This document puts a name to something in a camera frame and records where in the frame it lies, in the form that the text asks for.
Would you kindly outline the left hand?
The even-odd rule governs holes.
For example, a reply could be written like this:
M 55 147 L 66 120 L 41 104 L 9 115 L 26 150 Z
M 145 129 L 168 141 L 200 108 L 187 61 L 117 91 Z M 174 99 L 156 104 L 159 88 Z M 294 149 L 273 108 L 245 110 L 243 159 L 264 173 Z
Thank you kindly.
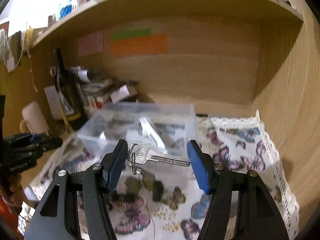
M 1 177 L 1 197 L 12 214 L 19 214 L 22 210 L 25 195 L 21 180 L 20 173 L 10 178 Z

